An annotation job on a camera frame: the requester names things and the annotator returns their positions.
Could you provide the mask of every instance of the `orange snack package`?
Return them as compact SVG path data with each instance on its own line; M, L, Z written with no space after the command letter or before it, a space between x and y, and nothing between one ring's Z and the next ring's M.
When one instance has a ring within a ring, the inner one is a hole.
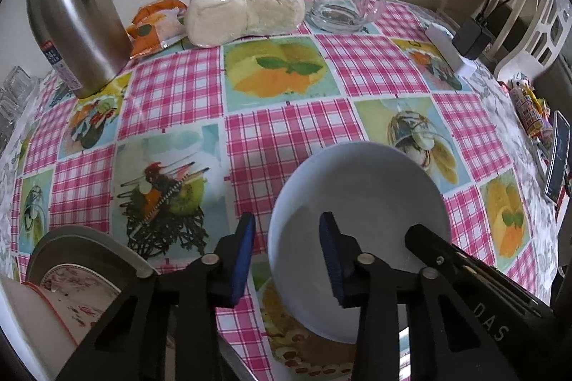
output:
M187 6L180 0L156 0L139 9L128 26L133 39L131 58L152 55L187 35L183 17Z

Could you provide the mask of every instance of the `bowl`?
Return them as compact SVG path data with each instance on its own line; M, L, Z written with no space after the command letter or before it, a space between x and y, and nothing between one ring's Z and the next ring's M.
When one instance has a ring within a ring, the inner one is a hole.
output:
M402 152L373 142L330 146L304 161L280 192L270 220L268 258L286 309L307 329L343 343L356 342L359 309L344 309L332 294L318 236L322 212L395 269L425 265L406 247L410 226L421 223L448 242L451 227L441 193ZM406 327L400 308L400 329Z

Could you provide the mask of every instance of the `thermos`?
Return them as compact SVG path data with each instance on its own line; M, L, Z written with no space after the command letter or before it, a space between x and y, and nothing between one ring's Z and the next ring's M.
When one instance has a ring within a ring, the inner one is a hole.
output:
M78 98L111 81L129 60L131 42L112 0L26 0L39 47Z

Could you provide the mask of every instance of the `tablecloth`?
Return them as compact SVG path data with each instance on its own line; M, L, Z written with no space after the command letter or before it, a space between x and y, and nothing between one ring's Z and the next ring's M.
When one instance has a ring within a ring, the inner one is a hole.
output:
M260 380L347 376L351 348L301 346L315 335L281 307L266 237L300 163L328 145L370 139L401 144L425 167L455 244L548 302L558 231L533 148L480 62L467 81L454 76L425 36L435 21L390 2L352 35L304 22L288 36L222 48L183 42L130 63L80 101L50 74L19 144L0 161L0 272L24 277L34 244L66 224L107 232L170 271L211 251L250 211L252 276L238 306L218 311L219 330ZM413 127L431 134L432 148L411 133L401 138Z

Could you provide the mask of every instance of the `thermos label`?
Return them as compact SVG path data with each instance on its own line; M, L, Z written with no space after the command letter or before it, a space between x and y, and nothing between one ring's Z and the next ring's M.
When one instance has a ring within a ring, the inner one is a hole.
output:
M59 77L68 85L68 88L70 88L70 90L80 89L81 84L76 77L73 76L72 71L68 68L64 59L62 59L62 56L59 54L58 49L55 48L54 43L47 40L42 44L41 49L50 62L50 65L54 67L56 72L59 74Z

